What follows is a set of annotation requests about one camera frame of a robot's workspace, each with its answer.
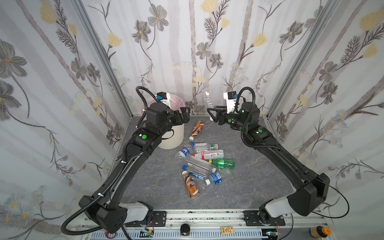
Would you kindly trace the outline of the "clear ribbed bottle white cap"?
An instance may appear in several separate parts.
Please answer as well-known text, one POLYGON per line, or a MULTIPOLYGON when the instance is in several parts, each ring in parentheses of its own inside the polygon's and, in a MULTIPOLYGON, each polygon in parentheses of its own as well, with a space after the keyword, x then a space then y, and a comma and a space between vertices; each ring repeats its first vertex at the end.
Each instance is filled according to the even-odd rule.
POLYGON ((212 90, 210 88, 204 89, 202 91, 202 96, 203 96, 203 100, 204 100, 204 103, 205 103, 205 107, 207 109, 208 108, 213 108, 215 106, 212 90))

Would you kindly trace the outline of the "small pepsi bottle blue cap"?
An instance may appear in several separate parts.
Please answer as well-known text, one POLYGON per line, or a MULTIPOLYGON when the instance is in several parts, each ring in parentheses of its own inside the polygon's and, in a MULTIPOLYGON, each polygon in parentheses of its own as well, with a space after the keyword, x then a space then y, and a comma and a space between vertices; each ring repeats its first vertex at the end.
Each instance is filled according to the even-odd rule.
POLYGON ((183 147, 176 153, 177 159, 184 159, 187 155, 191 153, 191 147, 183 147))

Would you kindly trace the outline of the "clear bottle green cap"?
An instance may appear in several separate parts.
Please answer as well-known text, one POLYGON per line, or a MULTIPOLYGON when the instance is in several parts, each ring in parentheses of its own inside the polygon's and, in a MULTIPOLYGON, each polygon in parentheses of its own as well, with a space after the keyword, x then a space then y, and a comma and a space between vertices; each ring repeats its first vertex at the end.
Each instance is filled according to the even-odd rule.
POLYGON ((218 150, 218 144, 210 144, 210 143, 191 143, 191 146, 194 148, 195 152, 202 151, 213 151, 218 150))

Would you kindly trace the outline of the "clear bottle red cap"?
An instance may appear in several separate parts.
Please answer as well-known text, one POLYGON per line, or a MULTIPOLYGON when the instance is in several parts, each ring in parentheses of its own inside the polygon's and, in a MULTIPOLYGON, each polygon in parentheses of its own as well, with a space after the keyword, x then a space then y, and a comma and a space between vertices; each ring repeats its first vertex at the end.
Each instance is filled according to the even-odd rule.
POLYGON ((202 160, 213 160, 224 157, 223 150, 207 150, 202 151, 200 153, 193 154, 194 157, 202 159, 202 160))

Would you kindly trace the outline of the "green plastic bottle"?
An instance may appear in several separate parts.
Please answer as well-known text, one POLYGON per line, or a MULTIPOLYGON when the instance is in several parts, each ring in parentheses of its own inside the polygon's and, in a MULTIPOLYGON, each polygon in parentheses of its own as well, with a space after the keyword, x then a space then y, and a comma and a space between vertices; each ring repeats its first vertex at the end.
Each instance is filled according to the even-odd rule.
POLYGON ((235 161, 234 160, 229 160, 229 159, 210 159, 209 163, 212 164, 213 166, 219 168, 219 169, 234 169, 235 168, 235 161))

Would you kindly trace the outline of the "clear square bottle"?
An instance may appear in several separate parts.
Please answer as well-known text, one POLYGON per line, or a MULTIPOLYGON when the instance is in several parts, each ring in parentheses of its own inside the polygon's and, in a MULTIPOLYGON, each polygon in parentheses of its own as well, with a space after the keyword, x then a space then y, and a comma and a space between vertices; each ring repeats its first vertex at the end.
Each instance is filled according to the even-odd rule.
POLYGON ((204 169, 210 173, 215 173, 217 170, 217 168, 215 166, 213 166, 211 163, 209 163, 205 160, 199 159, 197 157, 194 157, 193 155, 187 155, 185 157, 185 160, 187 161, 188 165, 199 167, 199 168, 204 169))

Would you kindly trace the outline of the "clear bottle blue cap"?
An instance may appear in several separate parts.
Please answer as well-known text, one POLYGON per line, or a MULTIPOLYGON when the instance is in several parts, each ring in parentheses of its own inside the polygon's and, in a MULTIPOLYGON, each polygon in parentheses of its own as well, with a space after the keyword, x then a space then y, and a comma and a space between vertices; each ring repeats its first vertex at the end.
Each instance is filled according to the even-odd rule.
POLYGON ((184 165, 182 169, 187 171, 191 177, 199 180, 206 180, 209 175, 208 170, 193 165, 184 165))

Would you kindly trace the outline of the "brown coffee bottle front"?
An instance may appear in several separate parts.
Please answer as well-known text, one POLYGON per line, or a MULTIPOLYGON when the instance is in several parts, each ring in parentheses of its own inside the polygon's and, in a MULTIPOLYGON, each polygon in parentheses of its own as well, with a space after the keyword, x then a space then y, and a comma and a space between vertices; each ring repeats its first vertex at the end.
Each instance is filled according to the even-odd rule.
POLYGON ((184 182, 185 182, 189 197, 191 199, 197 198, 199 196, 200 192, 199 192, 198 187, 196 186, 196 183, 194 182, 194 180, 189 175, 189 172, 182 171, 182 175, 184 178, 184 182))

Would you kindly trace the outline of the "brown coffee bottle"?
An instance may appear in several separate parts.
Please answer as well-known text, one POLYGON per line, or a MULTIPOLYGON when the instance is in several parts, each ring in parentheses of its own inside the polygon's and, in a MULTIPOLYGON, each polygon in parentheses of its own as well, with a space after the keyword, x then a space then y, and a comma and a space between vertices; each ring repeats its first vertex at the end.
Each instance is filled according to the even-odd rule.
POLYGON ((197 198, 199 196, 200 192, 199 192, 198 187, 196 186, 196 183, 194 182, 194 180, 189 175, 189 172, 182 171, 182 175, 184 178, 184 182, 185 182, 189 197, 191 199, 197 198))
POLYGON ((189 140, 190 141, 193 141, 196 136, 202 131, 202 129, 204 128, 204 123, 202 121, 198 121, 195 125, 195 127, 193 128, 193 131, 189 137, 189 140))

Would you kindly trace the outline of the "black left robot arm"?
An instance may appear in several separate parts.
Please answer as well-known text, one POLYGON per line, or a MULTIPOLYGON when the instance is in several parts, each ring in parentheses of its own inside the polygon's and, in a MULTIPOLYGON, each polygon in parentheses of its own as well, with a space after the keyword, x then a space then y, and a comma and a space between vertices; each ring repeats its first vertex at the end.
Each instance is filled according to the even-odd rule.
POLYGON ((165 133, 174 126, 188 123, 191 109, 181 107, 172 110, 163 103, 162 96, 155 96, 145 87, 137 86, 136 92, 144 104, 144 112, 137 124, 137 130, 123 147, 121 161, 105 180, 105 182, 91 196, 83 196, 79 202, 80 210, 68 217, 61 226, 65 235, 86 235, 101 229, 110 234, 123 229, 129 210, 120 206, 123 194, 129 183, 141 167, 162 142, 165 133), (80 214, 97 224, 97 227, 72 231, 68 224, 80 214))

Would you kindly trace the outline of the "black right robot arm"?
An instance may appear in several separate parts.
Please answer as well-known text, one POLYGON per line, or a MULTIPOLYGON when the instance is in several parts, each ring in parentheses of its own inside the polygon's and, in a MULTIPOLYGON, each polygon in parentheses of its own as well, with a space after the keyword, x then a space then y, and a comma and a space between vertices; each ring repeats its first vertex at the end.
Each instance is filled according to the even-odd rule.
POLYGON ((260 109, 252 88, 240 90, 232 111, 229 112, 225 106, 216 106, 208 108, 207 112, 220 126, 228 124, 231 129, 239 131, 243 144, 267 157, 295 188, 293 193, 260 206, 258 218, 261 224, 269 225, 285 214, 296 213, 306 217, 326 201, 331 188, 330 178, 326 174, 317 174, 298 161, 259 124, 260 109))

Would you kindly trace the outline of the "pink bin liner bag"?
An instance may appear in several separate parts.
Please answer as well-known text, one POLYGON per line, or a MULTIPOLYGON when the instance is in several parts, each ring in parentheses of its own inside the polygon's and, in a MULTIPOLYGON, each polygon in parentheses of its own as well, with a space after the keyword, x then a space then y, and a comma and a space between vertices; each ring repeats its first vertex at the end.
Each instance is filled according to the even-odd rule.
MULTIPOLYGON (((174 94, 170 94, 170 95, 171 95, 171 109, 173 111, 176 111, 176 110, 181 111, 180 110, 181 107, 186 107, 184 101, 180 97, 178 97, 178 96, 176 96, 174 94)), ((149 108, 150 105, 152 103, 155 103, 156 101, 155 101, 155 99, 153 97, 150 96, 150 97, 148 97, 146 99, 146 102, 147 102, 147 107, 149 108)), ((143 114, 144 111, 145 111, 145 105, 143 103, 142 106, 141 106, 141 109, 140 109, 140 113, 143 114)))

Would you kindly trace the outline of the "brown coffee bottle near bin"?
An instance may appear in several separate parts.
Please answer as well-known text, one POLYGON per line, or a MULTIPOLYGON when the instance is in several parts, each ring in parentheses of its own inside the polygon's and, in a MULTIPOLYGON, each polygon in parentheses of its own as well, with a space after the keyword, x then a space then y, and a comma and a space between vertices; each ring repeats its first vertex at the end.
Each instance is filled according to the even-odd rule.
POLYGON ((193 131, 189 137, 189 140, 190 141, 193 141, 196 136, 202 131, 202 129, 204 128, 204 123, 202 121, 198 121, 195 125, 195 127, 193 128, 193 131))

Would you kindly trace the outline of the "cream plastic waste bin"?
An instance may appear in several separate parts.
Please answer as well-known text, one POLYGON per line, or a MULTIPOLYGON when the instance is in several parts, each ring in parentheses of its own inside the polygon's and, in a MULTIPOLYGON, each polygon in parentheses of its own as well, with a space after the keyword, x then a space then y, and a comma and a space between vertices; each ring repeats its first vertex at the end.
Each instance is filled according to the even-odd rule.
POLYGON ((177 148, 184 141, 185 125, 173 126, 172 130, 163 135, 162 142, 158 145, 163 150, 177 148))

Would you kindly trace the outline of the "small wooden tag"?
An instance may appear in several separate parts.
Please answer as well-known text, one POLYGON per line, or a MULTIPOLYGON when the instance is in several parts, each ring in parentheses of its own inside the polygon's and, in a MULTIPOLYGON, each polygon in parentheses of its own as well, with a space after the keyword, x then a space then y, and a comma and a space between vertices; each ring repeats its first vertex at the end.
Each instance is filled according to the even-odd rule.
POLYGON ((222 235, 232 235, 235 233, 234 227, 221 227, 222 235))

